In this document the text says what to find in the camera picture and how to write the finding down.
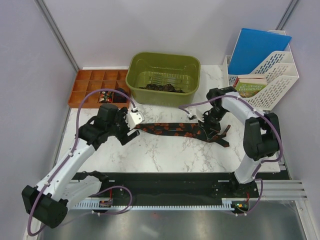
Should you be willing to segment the black orange floral tie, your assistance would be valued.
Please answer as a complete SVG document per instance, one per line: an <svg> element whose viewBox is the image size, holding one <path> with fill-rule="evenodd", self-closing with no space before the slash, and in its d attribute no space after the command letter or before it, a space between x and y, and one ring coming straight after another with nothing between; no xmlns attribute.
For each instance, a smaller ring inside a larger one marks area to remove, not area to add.
<svg viewBox="0 0 320 240"><path fill-rule="evenodd" d="M135 129L157 136L186 137L202 141L200 123L200 121L198 123L141 123ZM208 143L217 143L224 148L230 146L230 143L224 139L216 140L216 135L212 136Z"/></svg>

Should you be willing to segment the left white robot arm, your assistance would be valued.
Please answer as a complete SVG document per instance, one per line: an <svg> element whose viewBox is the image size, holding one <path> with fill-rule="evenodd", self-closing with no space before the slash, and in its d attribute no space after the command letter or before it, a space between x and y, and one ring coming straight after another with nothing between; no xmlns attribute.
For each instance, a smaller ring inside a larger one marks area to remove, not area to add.
<svg viewBox="0 0 320 240"><path fill-rule="evenodd" d="M144 121L143 114L135 107L128 110L104 103L97 115L80 126L72 146L54 168L35 186L27 185L21 192L29 218L35 218L45 226L56 228L66 217L68 210L85 198L97 194L106 196L110 185L105 176L95 171L82 182L69 185L83 163L90 158L109 137L116 137L125 145L139 135L135 127Z"/></svg>

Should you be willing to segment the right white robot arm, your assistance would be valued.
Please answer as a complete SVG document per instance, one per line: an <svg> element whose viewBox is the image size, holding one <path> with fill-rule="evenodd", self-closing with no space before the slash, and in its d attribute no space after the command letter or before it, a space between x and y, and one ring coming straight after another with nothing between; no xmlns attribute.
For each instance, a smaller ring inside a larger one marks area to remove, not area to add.
<svg viewBox="0 0 320 240"><path fill-rule="evenodd" d="M247 185L254 181L261 165L271 162L268 158L283 150L279 118L274 113L255 110L231 86L210 89L206 98L212 108L203 114L201 126L208 141L225 143L220 133L220 121L226 113L233 114L244 126L245 154L229 180L230 193L240 197L247 191Z"/></svg>

